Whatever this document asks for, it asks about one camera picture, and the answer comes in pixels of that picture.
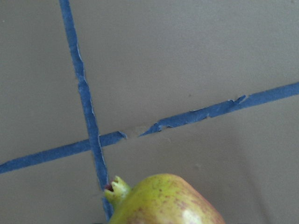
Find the red apple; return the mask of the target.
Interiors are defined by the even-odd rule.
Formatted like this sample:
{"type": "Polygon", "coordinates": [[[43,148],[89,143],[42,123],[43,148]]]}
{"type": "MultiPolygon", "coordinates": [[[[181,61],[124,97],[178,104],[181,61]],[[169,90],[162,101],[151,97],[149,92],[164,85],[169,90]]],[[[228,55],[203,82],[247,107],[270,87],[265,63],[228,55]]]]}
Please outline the red apple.
{"type": "Polygon", "coordinates": [[[149,176],[134,187],[116,176],[105,187],[111,224],[223,224],[221,214],[183,178],[149,176]]]}

